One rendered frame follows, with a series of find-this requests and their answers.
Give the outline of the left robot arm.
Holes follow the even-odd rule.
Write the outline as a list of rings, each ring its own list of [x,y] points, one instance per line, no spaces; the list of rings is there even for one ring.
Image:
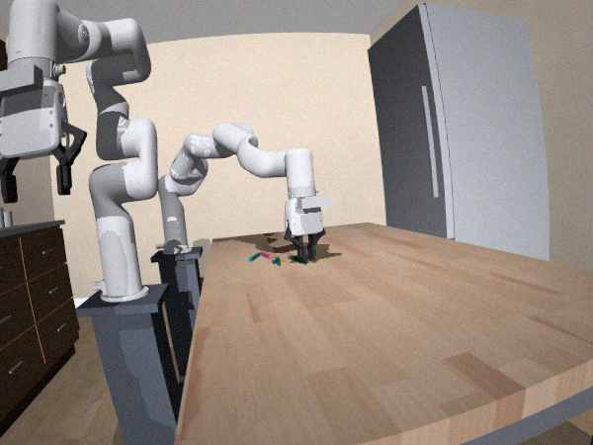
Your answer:
[[[163,254],[192,251],[192,247],[188,248],[184,207],[178,197],[191,196],[198,190],[208,174],[207,159],[233,154],[243,169],[257,177],[287,177],[289,198],[297,199],[298,209],[333,206],[332,196],[316,196],[319,189],[314,186],[310,149],[263,151],[258,149],[258,138],[249,125],[224,122],[213,129],[212,135],[189,133],[170,167],[170,174],[159,178],[165,242],[156,244],[156,249],[163,248]]]

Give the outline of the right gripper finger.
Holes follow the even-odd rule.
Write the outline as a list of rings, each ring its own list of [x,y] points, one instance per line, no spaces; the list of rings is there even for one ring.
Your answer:
[[[1,194],[3,197],[4,204],[18,202],[16,176],[13,175],[12,173],[13,173],[20,157],[13,157],[13,158],[2,157],[2,159],[0,159]]]
[[[72,126],[61,120],[61,129],[74,136],[73,143],[66,150],[59,142],[59,146],[50,152],[59,162],[56,166],[57,193],[59,196],[70,195],[72,188],[71,165],[81,151],[81,147],[87,137],[87,132]]]

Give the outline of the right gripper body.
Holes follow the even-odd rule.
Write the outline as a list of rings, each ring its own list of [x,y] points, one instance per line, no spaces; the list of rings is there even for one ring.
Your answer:
[[[53,155],[50,151],[62,144],[61,137],[66,137],[64,148],[68,149],[69,133],[61,129],[61,120],[68,123],[63,85],[47,77],[42,85],[40,90],[2,98],[2,157],[26,160]]]

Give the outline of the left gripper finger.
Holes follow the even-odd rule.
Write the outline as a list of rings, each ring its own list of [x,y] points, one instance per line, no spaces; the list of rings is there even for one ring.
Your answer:
[[[309,234],[308,235],[308,245],[307,245],[307,253],[308,253],[308,258],[309,259],[316,259],[316,247],[315,245],[317,244],[317,241],[319,240],[319,238],[321,236],[323,236],[326,233],[325,229],[323,228],[323,231],[320,233],[314,233],[314,234]]]
[[[284,239],[291,241],[297,247],[297,257],[299,258],[299,261],[306,261],[305,247],[303,247],[303,237],[302,235],[292,237],[292,232],[290,230],[289,224]]]

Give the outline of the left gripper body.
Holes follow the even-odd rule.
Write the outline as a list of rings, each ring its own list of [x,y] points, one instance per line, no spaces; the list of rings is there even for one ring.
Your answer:
[[[285,204],[285,232],[288,224],[293,236],[320,233],[323,231],[321,208],[298,209],[297,198],[289,198]]]

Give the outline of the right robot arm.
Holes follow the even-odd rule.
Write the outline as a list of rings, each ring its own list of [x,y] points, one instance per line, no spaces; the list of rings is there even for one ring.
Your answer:
[[[0,98],[42,89],[42,77],[59,82],[66,73],[59,64],[91,60],[86,78],[98,111],[97,155],[106,161],[139,158],[99,166],[89,176],[104,276],[91,282],[91,289],[101,290],[105,302],[145,297],[149,288],[141,283],[133,220],[122,204],[157,194],[157,132],[150,119],[129,120],[128,102],[113,88],[143,82],[150,75],[140,25],[131,18],[80,21],[55,0],[15,0],[8,36]]]

